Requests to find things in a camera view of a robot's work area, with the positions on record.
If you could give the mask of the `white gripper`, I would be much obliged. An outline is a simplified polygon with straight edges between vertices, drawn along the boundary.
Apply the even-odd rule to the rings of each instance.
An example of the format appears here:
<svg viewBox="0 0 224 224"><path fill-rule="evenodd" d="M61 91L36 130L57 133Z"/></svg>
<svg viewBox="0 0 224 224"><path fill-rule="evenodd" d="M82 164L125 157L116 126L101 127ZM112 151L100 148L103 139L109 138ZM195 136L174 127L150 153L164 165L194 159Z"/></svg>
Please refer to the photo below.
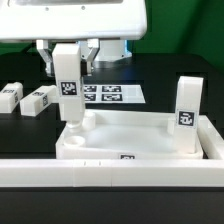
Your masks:
<svg viewBox="0 0 224 224"><path fill-rule="evenodd" d="M145 0L0 0L0 41L37 40L48 76L54 75L49 40L88 39L81 56L90 76L98 39L137 40L146 31Z"/></svg>

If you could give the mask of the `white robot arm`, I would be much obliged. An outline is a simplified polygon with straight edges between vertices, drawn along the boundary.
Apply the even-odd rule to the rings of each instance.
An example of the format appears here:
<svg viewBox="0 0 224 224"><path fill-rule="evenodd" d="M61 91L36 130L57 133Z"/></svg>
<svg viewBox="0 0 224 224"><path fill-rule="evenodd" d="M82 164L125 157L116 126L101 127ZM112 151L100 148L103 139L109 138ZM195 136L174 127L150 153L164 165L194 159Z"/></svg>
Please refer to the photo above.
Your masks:
<svg viewBox="0 0 224 224"><path fill-rule="evenodd" d="M34 41L49 76L52 43L77 41L89 68L108 68L146 31L145 0L0 0L0 43Z"/></svg>

